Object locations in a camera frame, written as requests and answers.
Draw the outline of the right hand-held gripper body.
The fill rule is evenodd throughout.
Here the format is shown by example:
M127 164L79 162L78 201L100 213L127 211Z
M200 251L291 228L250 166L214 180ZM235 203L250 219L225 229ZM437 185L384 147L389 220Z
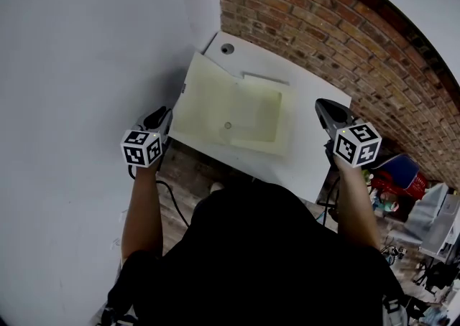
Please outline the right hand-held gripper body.
M350 167L360 167L372 163L382 143L382 137L369 122L325 124L330 139L326 143L326 156L331 168L337 170L334 157Z

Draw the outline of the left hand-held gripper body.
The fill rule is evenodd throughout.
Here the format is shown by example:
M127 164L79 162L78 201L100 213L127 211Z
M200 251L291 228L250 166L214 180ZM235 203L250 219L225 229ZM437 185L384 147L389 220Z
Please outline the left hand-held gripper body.
M160 131L126 130L121 151L127 165L148 168L165 152L168 135Z

